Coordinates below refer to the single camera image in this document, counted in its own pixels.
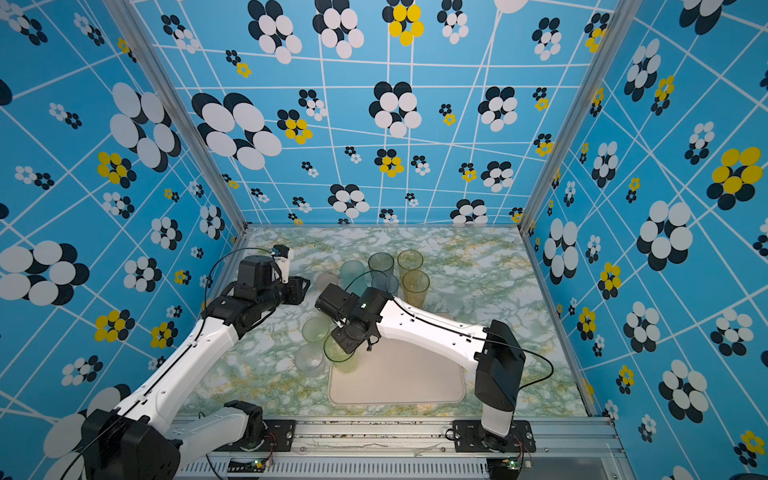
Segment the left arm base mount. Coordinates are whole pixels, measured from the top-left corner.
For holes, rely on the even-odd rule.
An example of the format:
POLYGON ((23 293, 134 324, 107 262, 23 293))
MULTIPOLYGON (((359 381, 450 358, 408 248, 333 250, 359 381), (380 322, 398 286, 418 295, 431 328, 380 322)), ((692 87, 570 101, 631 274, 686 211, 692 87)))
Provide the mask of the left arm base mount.
POLYGON ((236 442, 232 448, 235 452, 290 452, 295 438, 296 426, 295 420, 265 420, 261 440, 244 439, 236 442))

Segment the short pink dimpled cup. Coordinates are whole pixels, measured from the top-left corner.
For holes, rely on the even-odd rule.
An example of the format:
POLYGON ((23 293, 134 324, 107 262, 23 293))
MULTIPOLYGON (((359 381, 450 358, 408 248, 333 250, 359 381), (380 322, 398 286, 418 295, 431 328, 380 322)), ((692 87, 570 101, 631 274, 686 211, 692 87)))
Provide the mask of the short pink dimpled cup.
POLYGON ((331 284, 339 284, 339 276, 332 272, 321 273, 315 281, 315 287, 319 292, 324 291, 331 284))

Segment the grey tall glass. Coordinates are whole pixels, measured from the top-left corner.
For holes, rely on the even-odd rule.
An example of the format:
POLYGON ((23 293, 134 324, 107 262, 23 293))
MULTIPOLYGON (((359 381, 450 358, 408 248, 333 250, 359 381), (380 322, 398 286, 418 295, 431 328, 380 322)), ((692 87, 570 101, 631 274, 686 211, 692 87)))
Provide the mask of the grey tall glass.
POLYGON ((374 272, 379 272, 387 276, 393 275, 395 266, 394 257, 386 252, 376 252, 368 258, 368 267, 374 272))

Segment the yellow tall glass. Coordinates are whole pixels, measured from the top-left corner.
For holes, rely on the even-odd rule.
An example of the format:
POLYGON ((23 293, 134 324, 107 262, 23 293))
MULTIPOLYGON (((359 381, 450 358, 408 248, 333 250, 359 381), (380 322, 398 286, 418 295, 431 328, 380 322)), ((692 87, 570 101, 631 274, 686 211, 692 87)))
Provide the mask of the yellow tall glass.
POLYGON ((412 270, 419 270, 424 265, 424 257, 422 253, 415 249, 401 251, 397 256, 396 261, 401 275, 412 270))
POLYGON ((416 308, 422 308, 431 285, 430 277, 419 269, 408 270, 402 276, 401 284, 405 302, 416 308))

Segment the teal dimpled tall cup rear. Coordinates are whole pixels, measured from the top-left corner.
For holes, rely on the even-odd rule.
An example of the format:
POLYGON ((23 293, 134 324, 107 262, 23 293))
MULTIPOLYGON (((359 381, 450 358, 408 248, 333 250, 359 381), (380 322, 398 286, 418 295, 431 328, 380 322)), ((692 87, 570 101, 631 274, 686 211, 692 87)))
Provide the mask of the teal dimpled tall cup rear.
POLYGON ((359 260, 346 261, 340 268, 340 286, 361 296, 367 288, 366 266, 359 260))

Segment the yellow tall glass front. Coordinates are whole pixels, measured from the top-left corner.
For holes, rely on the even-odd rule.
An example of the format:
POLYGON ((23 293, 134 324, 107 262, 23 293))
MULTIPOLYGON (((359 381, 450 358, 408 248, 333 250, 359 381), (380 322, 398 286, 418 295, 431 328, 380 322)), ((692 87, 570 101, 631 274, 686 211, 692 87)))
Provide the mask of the yellow tall glass front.
POLYGON ((402 276, 401 284, 405 302, 416 308, 422 308, 431 285, 430 277, 419 269, 408 270, 402 276))

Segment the blue tall dimpled cup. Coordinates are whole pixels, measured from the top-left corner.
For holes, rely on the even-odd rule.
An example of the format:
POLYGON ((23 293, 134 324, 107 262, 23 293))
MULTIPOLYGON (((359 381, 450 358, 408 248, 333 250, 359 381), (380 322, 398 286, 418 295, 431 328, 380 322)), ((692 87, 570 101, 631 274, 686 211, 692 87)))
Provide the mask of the blue tall dimpled cup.
POLYGON ((372 271, 371 286, 375 289, 386 292, 389 295, 396 296, 399 291, 399 280, 391 272, 372 271))

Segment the short green cup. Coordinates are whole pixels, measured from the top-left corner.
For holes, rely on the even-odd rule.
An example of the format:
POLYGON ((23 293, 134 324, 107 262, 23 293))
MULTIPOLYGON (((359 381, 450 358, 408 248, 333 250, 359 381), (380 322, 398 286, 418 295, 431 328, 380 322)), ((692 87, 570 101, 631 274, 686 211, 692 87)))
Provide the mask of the short green cup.
POLYGON ((327 317, 314 316, 303 324, 301 333, 308 344, 322 344, 334 327, 334 323, 327 317))

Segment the pink rectangular tray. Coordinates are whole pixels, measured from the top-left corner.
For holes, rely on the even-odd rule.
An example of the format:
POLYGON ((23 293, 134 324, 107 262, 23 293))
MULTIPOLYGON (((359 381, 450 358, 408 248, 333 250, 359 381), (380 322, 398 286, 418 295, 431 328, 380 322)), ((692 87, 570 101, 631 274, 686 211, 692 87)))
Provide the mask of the pink rectangular tray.
POLYGON ((466 394, 464 370, 413 344, 383 339, 330 371, 329 400, 337 405, 447 404, 466 394))

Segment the aluminium corner post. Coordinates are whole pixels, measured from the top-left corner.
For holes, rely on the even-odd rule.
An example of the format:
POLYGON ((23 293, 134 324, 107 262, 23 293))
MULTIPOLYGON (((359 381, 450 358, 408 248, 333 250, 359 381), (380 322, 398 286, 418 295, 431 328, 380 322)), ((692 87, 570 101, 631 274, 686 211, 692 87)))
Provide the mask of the aluminium corner post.
POLYGON ((247 231, 245 217, 237 206, 233 195, 223 184, 221 172, 200 137, 191 117, 187 113, 177 90, 162 65, 157 51, 151 46, 150 39, 140 26, 139 16, 129 1, 104 1, 104 4, 116 26, 126 37, 138 63, 146 75, 155 93, 166 107, 171 120, 177 126, 180 138, 190 150, 203 177, 219 200, 223 210, 229 216, 234 228, 242 235, 247 231))
POLYGON ((588 106, 602 85, 602 81, 616 58, 641 4, 641 0, 619 1, 617 8, 611 15, 611 23, 606 38, 602 40, 598 52, 587 69, 574 102, 556 136, 553 152, 545 162, 525 207, 523 219, 519 224, 521 234, 524 234, 536 219, 539 209, 547 197, 550 183, 562 162, 566 159, 568 150, 572 146, 576 134, 585 120, 588 106))

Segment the aluminium corner post left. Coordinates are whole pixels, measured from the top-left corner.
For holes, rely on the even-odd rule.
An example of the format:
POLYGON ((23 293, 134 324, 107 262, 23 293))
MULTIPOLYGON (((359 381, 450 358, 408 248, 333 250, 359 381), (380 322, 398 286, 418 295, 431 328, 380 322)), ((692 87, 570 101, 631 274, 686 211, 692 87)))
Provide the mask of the aluminium corner post left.
POLYGON ((146 75, 155 93, 166 107, 171 120, 177 126, 180 138, 190 150, 203 177, 219 200, 223 210, 229 216, 234 228, 242 235, 247 231, 245 217, 237 206, 233 195, 223 184, 221 172, 200 137, 191 117, 187 113, 177 90, 162 65, 157 51, 151 46, 150 39, 140 26, 139 16, 129 1, 104 1, 104 4, 116 26, 126 37, 138 63, 146 75))

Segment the green tall glass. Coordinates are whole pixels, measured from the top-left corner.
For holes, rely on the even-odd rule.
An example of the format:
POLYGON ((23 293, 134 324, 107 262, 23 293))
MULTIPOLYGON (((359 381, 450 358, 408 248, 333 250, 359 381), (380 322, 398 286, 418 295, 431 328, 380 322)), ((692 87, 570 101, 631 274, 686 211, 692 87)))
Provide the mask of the green tall glass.
POLYGON ((323 343, 323 352, 331 365, 343 374, 350 374, 358 368, 358 359, 354 353, 346 353, 332 335, 323 343))

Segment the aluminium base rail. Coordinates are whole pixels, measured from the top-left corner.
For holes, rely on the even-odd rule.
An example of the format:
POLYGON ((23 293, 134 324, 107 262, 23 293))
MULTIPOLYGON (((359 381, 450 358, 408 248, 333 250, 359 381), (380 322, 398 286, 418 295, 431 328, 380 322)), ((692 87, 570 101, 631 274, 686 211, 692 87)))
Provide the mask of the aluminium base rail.
POLYGON ((193 461, 180 479, 632 479, 605 418, 530 418, 534 453, 458 453, 444 437, 469 417, 297 417, 287 453, 235 452, 193 461))

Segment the short clear dimpled cup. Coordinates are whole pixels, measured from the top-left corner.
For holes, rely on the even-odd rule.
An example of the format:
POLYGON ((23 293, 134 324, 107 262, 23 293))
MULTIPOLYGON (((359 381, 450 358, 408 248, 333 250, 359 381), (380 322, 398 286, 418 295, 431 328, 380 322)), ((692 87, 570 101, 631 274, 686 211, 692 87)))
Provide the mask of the short clear dimpled cup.
POLYGON ((322 376, 328 369, 328 361, 320 342, 302 345, 296 350, 293 362, 297 370, 307 377, 322 376))

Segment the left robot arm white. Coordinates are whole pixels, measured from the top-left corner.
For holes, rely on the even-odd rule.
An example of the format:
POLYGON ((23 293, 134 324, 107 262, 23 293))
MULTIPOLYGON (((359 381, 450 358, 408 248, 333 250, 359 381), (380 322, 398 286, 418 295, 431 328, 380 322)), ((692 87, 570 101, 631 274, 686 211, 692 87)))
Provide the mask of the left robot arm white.
POLYGON ((278 307, 303 302, 310 282, 291 275, 291 256, 287 246, 276 245, 266 255, 243 258, 236 280, 204 308, 179 349, 117 406, 87 415, 74 461, 86 478, 172 479, 219 447, 259 447, 269 440, 262 408, 240 400, 185 427, 172 422, 228 350, 278 307))

